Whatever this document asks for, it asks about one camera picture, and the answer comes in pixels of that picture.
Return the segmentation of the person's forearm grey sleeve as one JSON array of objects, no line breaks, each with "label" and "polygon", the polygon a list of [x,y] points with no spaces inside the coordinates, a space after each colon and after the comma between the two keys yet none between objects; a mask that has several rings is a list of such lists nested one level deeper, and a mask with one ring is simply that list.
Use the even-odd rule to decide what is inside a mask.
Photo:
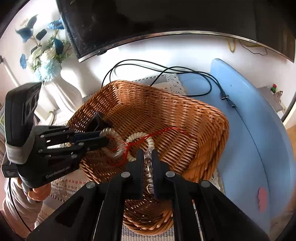
[{"label": "person's forearm grey sleeve", "polygon": [[18,186],[18,182],[15,178],[11,178],[11,184],[6,185],[5,191],[6,197],[3,201],[1,213],[10,228],[12,228],[18,236],[26,239],[30,232],[19,218],[17,211],[30,230],[34,230],[35,222],[41,211],[43,202],[29,202],[22,187]]}]

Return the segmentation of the person's left hand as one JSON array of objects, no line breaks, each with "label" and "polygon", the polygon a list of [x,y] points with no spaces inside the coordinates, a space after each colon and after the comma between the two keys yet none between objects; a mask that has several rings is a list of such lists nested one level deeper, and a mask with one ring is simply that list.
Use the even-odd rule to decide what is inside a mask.
[{"label": "person's left hand", "polygon": [[32,190],[25,192],[22,187],[22,180],[15,178],[16,185],[18,187],[17,196],[22,199],[23,202],[38,203],[43,202],[51,193],[51,184],[48,183],[39,188],[33,188]]}]

